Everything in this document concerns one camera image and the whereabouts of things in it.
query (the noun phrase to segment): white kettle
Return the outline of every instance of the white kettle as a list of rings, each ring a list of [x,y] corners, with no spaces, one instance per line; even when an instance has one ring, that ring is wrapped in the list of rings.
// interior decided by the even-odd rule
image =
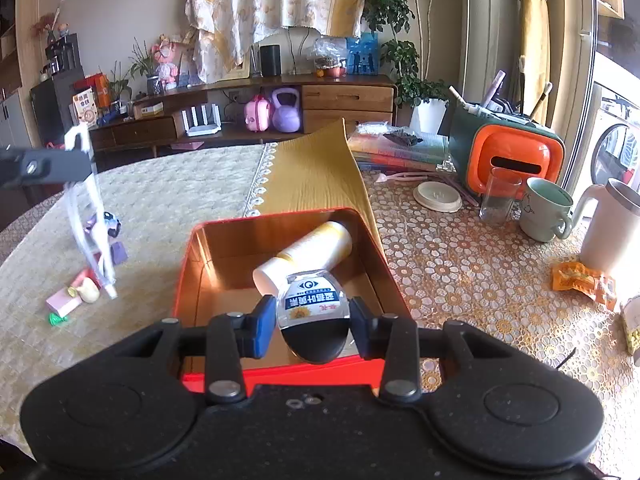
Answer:
[[[605,185],[588,187],[572,215],[574,225],[582,219],[591,199],[596,199],[598,206],[582,242],[580,261],[588,269],[615,277],[621,264],[637,261],[628,257],[640,249],[640,195],[614,178]]]

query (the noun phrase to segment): pink doll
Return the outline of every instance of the pink doll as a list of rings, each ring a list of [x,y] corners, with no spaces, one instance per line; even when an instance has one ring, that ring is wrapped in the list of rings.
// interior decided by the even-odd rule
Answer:
[[[156,43],[151,48],[151,54],[154,56],[156,63],[158,63],[156,73],[160,77],[165,90],[172,90],[177,86],[175,78],[178,75],[178,67],[172,63],[175,50],[175,44],[164,34],[160,36],[160,43]]]

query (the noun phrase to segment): lace tablecloth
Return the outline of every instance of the lace tablecloth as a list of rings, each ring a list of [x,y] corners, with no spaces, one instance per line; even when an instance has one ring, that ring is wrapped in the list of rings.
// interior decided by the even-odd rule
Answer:
[[[577,348],[562,371],[590,387],[606,414],[591,461],[637,479],[640,370],[626,353],[622,320],[580,292],[550,290],[551,265],[577,256],[586,229],[541,244],[516,221],[482,224],[466,204],[455,214],[425,209],[414,200],[415,182],[364,179],[391,273],[418,324],[464,320],[551,366]],[[437,362],[422,368],[423,387],[437,387]]]
[[[118,268],[121,297],[52,331],[44,299],[82,266],[63,203],[56,204],[0,266],[0,435],[26,449],[18,410],[37,383],[165,316],[190,229],[247,214],[266,179],[260,146],[220,148],[140,162],[100,176],[105,204],[124,225],[129,261]],[[550,266],[575,257],[584,229],[540,244],[510,222],[493,229],[478,210],[441,214],[414,201],[414,184],[374,184],[365,173],[386,257],[412,317],[440,327],[449,317],[557,365],[603,403],[603,435],[591,461],[625,479],[640,476],[640,372],[625,351],[618,316],[579,292],[550,290]],[[426,389],[438,367],[422,364]]]

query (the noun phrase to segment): curtain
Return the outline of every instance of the curtain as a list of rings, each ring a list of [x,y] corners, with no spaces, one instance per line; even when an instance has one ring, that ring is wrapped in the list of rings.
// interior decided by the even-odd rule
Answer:
[[[329,36],[359,36],[364,0],[187,0],[194,62],[212,83],[244,61],[252,43],[283,27],[313,27]]]
[[[522,0],[520,17],[520,54],[526,57],[524,112],[529,114],[542,95],[550,76],[549,14],[546,0]],[[533,117],[540,124],[545,124],[546,104],[545,100]]]

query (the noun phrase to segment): floral tablecloth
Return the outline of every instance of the floral tablecloth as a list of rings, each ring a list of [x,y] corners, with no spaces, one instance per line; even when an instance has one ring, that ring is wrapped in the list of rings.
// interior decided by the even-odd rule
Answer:
[[[460,319],[557,366],[600,398],[606,418],[591,461],[605,473],[640,476],[640,370],[626,353],[620,316],[571,290],[550,290],[551,265],[575,258],[586,228],[567,240],[541,244],[517,222],[488,227],[478,209],[437,213],[413,198],[416,183],[376,184],[363,177],[383,248],[412,317],[439,328]],[[436,361],[422,363],[427,390],[440,384]]]

